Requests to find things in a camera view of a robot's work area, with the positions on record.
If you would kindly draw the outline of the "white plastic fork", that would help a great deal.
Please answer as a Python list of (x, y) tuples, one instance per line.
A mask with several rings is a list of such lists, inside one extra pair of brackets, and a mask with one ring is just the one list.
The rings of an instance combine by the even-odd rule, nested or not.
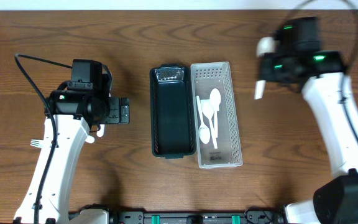
[(43, 146), (44, 146), (44, 141), (41, 140), (41, 139), (32, 139), (32, 140), (30, 141), (30, 145), (31, 145), (32, 147), (36, 147), (36, 148), (43, 148)]
[(89, 136), (86, 138), (85, 141), (86, 141), (87, 143), (92, 144), (92, 143), (95, 142), (95, 138), (94, 138), (93, 136), (89, 135)]
[(99, 126), (99, 130), (96, 132), (97, 137), (101, 138), (104, 136), (104, 132), (105, 132), (105, 125), (101, 124)]

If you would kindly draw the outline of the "white plastic spoon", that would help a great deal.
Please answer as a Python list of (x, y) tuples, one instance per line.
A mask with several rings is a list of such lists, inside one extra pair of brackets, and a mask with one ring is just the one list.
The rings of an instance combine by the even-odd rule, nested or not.
[(218, 111), (219, 111), (219, 105), (221, 103), (221, 94), (220, 91), (217, 88), (213, 88), (211, 90), (210, 96), (209, 96), (209, 102), (211, 103), (211, 106), (214, 110), (214, 134), (215, 137), (218, 137)]
[(216, 137), (214, 135), (214, 126), (213, 126), (213, 122), (212, 122), (214, 110), (213, 110), (209, 100), (201, 100), (201, 107), (202, 107), (203, 114), (207, 117), (207, 119), (209, 121), (209, 128), (211, 131), (211, 138), (213, 141), (213, 146), (215, 149), (217, 149), (218, 145), (217, 145)]
[(209, 131), (209, 128), (207, 127), (207, 125), (205, 125), (205, 123), (204, 123), (203, 112), (202, 112), (202, 108), (201, 108), (201, 100), (198, 95), (196, 96), (196, 103), (197, 103), (198, 114), (200, 117), (199, 137), (203, 144), (207, 144), (207, 143), (209, 143), (209, 140), (210, 140), (210, 131)]
[[(257, 58), (262, 58), (267, 53), (275, 51), (275, 41), (273, 37), (263, 37), (259, 40), (256, 49)], [(254, 99), (259, 100), (263, 97), (266, 81), (259, 79), (255, 84)]]

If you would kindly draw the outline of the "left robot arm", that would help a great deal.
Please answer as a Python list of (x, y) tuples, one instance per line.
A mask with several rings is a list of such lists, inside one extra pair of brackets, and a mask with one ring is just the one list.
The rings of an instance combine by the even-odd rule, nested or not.
[(103, 136), (107, 124), (127, 124), (129, 99), (111, 96), (112, 74), (95, 60), (74, 59), (71, 78), (48, 97), (44, 138), (29, 189), (17, 209), (14, 223), (114, 223), (102, 205), (88, 205), (69, 214), (70, 192), (84, 143), (92, 142), (91, 128)]

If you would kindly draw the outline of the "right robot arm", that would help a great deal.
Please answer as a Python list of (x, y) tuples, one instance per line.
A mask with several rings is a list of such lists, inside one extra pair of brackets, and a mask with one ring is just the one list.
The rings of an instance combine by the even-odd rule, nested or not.
[(312, 199), (285, 206), (284, 223), (358, 223), (358, 108), (348, 65), (338, 51), (321, 50), (318, 19), (285, 21), (260, 39), (255, 99), (267, 82), (297, 84), (311, 108), (331, 166), (332, 181)]

